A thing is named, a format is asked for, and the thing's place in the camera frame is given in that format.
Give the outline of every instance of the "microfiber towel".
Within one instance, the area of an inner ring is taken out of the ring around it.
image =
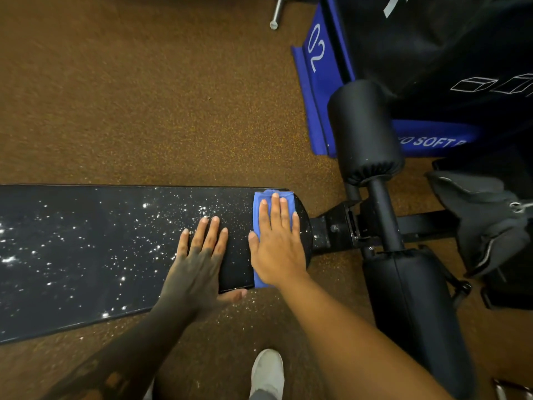
[[[268,214],[270,216],[270,208],[272,207],[272,194],[278,193],[280,198],[286,198],[287,202],[289,204],[289,219],[290,219],[290,226],[293,225],[293,213],[296,211],[295,205],[294,205],[294,193],[290,191],[276,191],[275,189],[267,189],[264,192],[256,192],[254,195],[254,231],[255,234],[259,236],[259,241],[261,241],[261,232],[259,231],[259,205],[261,204],[261,201],[263,199],[266,199],[268,203]],[[259,275],[255,272],[254,269],[254,287],[255,288],[264,288],[267,285],[264,283]]]

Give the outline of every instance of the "person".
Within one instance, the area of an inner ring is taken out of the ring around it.
[[[300,221],[286,199],[272,195],[259,209],[261,241],[251,232],[252,267],[279,290],[302,326],[331,393],[338,400],[450,400],[435,379],[379,330],[333,299],[306,271]],[[189,246],[183,230],[160,298],[135,327],[81,363],[43,399],[143,399],[152,380],[192,322],[242,299],[245,289],[218,294],[228,230],[203,218]],[[283,361],[262,351],[252,368],[250,398],[281,400]]]

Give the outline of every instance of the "tattooed hand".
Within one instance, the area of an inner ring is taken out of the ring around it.
[[[208,222],[206,217],[200,220],[189,252],[189,230],[183,230],[176,260],[170,268],[157,304],[181,309],[185,306],[184,310],[193,312],[196,320],[239,301],[247,292],[246,289],[236,289],[218,294],[218,271],[228,243],[228,229],[223,228],[218,236],[220,219],[215,216],[204,241]]]

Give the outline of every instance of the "shoe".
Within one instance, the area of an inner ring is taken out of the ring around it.
[[[252,388],[250,396],[257,390],[264,390],[281,400],[283,395],[283,360],[279,352],[263,349],[255,359],[252,367]]]

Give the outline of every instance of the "tattooed arm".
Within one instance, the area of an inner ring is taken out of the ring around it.
[[[142,399],[187,326],[246,294],[237,289],[218,295],[228,229],[217,242],[220,221],[214,217],[203,241],[207,223],[206,217],[201,219],[189,253],[189,231],[183,230],[176,260],[150,313],[53,386],[43,400]]]

